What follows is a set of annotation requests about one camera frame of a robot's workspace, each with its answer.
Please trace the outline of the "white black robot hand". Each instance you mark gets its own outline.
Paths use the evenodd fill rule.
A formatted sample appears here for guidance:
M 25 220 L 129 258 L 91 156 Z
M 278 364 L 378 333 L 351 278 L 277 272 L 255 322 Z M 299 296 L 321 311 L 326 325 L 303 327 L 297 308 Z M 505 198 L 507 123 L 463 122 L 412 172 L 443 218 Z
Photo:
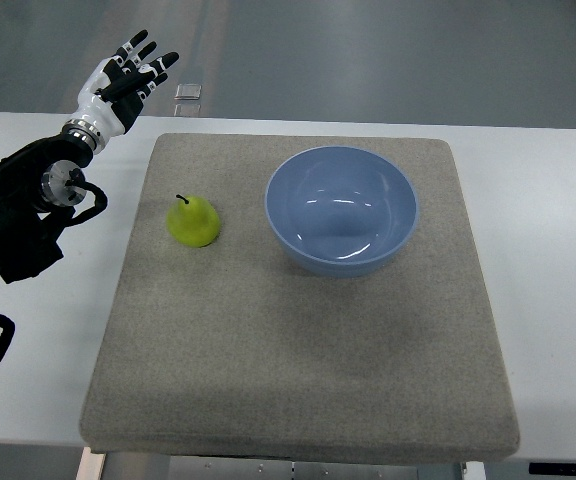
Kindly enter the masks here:
M 176 52 L 154 57 L 156 48 L 142 30 L 103 59 L 80 90 L 78 108 L 68 122 L 90 130 L 100 143 L 127 133 L 179 60 Z

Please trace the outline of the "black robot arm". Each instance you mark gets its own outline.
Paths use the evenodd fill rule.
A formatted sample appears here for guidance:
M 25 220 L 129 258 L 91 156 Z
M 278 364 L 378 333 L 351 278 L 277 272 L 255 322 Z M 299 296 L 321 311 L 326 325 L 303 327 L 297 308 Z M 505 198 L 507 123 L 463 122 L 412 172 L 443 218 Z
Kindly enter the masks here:
M 108 199 L 83 169 L 103 146 L 80 128 L 30 143 L 0 161 L 0 277 L 35 277 L 63 257 L 65 229 L 103 212 Z

